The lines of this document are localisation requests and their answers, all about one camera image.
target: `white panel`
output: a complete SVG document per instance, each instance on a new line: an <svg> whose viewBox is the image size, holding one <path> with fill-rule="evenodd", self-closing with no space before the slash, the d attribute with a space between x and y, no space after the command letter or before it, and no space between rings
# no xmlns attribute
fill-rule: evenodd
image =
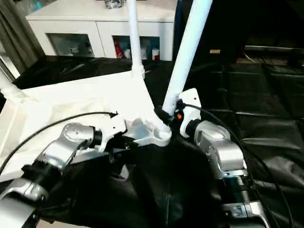
<svg viewBox="0 0 304 228"><path fill-rule="evenodd" d="M29 20L44 53L55 56L47 33L87 34L95 57L105 57L95 21Z"/></svg>
<svg viewBox="0 0 304 228"><path fill-rule="evenodd" d="M98 30L104 46L104 54L107 58L116 58L116 52L112 36L128 36L128 22L98 21ZM142 37L160 38L161 60L172 60L173 48L173 23L168 22L139 22L138 32Z"/></svg>

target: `black cloth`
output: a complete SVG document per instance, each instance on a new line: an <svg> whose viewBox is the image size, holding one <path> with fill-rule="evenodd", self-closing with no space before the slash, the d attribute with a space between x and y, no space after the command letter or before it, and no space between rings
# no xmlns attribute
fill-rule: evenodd
<svg viewBox="0 0 304 228"><path fill-rule="evenodd" d="M162 105L173 63L144 65L152 101ZM29 88L130 69L129 60L46 57L15 84ZM202 107L267 164L297 227L304 228L304 70L206 63L191 68L185 89L192 87L197 88ZM214 181L205 157L175 134L165 148L146 146L121 153L119 160L128 164L127 181L111 174L114 168L107 158L71 166L39 210L41 216L97 228L213 227L221 219L219 205L210 195ZM288 227L284 204L268 174L255 160L248 162L248 169L263 202L281 227Z"/></svg>

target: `white pole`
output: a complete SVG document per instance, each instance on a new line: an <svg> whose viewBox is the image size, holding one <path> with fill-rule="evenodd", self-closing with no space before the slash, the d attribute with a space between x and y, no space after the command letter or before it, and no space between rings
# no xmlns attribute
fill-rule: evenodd
<svg viewBox="0 0 304 228"><path fill-rule="evenodd" d="M141 58L141 46L139 42L137 28L137 11L136 0L127 0L129 26L130 26L130 43L132 53L132 72L134 75L141 75L144 78L144 68Z"/></svg>
<svg viewBox="0 0 304 228"><path fill-rule="evenodd" d="M22 90L18 89L12 82L7 78L6 74L0 68L0 92L3 93L6 99L14 99L25 97L26 95Z"/></svg>
<svg viewBox="0 0 304 228"><path fill-rule="evenodd" d="M162 109L174 114L178 95L183 91L186 79L205 27L212 0L193 0L180 49Z"/></svg>

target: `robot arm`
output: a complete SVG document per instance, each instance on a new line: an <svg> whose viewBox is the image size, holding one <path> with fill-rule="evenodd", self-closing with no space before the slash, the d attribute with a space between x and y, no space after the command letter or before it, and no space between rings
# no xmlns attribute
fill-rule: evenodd
<svg viewBox="0 0 304 228"><path fill-rule="evenodd" d="M179 99L200 107L196 89L182 92ZM258 219L262 227L270 228L263 206L252 188L243 152L231 141L228 130L201 121L200 111L192 107L186 106L182 112L180 134L192 139L206 155L217 182L222 209L231 221L229 227L259 227L256 223L251 225L251 220Z"/></svg>
<svg viewBox="0 0 304 228"><path fill-rule="evenodd" d="M24 174L0 195L0 227L36 227L35 204L48 198L77 150L102 143L102 132L79 123L67 124L58 139L51 142Z"/></svg>

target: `gray curtain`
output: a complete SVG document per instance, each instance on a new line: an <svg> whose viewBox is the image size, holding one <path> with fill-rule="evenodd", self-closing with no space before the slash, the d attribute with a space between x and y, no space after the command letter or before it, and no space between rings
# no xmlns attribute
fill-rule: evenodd
<svg viewBox="0 0 304 228"><path fill-rule="evenodd" d="M21 74L43 55L33 31L13 0L0 0L0 41Z"/></svg>

